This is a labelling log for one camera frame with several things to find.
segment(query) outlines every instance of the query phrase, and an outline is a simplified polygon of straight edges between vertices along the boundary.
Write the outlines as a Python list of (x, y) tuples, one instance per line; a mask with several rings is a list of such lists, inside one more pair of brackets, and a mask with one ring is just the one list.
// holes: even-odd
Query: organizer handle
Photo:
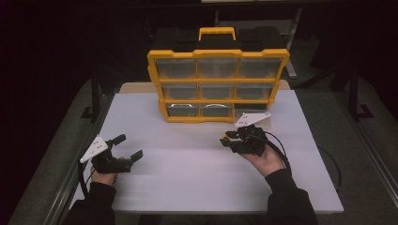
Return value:
[(232, 35), (233, 40), (237, 40), (235, 37), (234, 27), (202, 27), (199, 29), (199, 40), (202, 39), (202, 35)]

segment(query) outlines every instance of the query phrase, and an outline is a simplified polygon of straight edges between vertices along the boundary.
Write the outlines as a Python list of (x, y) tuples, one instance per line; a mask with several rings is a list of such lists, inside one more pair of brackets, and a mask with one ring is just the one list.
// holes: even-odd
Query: black jacket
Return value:
[[(266, 180), (272, 189), (268, 198), (267, 224), (317, 224), (307, 191), (297, 188), (286, 169), (273, 172)], [(115, 212), (112, 209), (115, 193), (114, 187), (91, 183), (87, 198), (76, 201), (64, 225), (115, 224)]]

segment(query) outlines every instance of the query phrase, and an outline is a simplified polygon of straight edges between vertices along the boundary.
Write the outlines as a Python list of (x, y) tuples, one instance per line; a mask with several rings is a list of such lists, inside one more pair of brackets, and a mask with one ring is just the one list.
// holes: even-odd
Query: hand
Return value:
[(284, 169), (284, 164), (278, 154), (268, 145), (265, 146), (261, 157), (256, 154), (240, 154), (246, 158), (263, 176), (268, 176), (273, 172)]
[(91, 182), (98, 182), (104, 185), (111, 186), (112, 184), (116, 183), (117, 173), (99, 173), (95, 171), (94, 167), (91, 167)]

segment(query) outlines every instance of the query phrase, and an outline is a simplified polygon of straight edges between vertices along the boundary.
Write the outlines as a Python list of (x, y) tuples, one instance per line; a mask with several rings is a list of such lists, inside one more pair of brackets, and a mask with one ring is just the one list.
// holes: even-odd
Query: white table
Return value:
[[(294, 91), (280, 90), (270, 108), (271, 133), (284, 145), (299, 188), (309, 192), (317, 214), (343, 212)], [(219, 138), (232, 124), (166, 123), (156, 93), (116, 94), (100, 136), (126, 134), (115, 157), (143, 149), (130, 173), (120, 174), (114, 210), (132, 213), (241, 213), (267, 211), (271, 193), (264, 177)], [(73, 203), (82, 199), (80, 187)]]

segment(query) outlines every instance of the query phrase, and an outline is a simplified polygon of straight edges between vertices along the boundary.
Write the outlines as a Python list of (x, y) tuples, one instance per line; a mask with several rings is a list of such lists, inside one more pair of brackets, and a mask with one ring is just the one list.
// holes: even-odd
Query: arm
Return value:
[(282, 160), (266, 145), (264, 154), (241, 154), (259, 171), (272, 189), (268, 198), (267, 224), (317, 224), (308, 193), (296, 186)]
[(78, 200), (70, 209), (64, 225), (73, 224), (115, 224), (112, 203), (116, 189), (112, 187), (116, 174), (93, 172), (90, 192), (84, 200)]

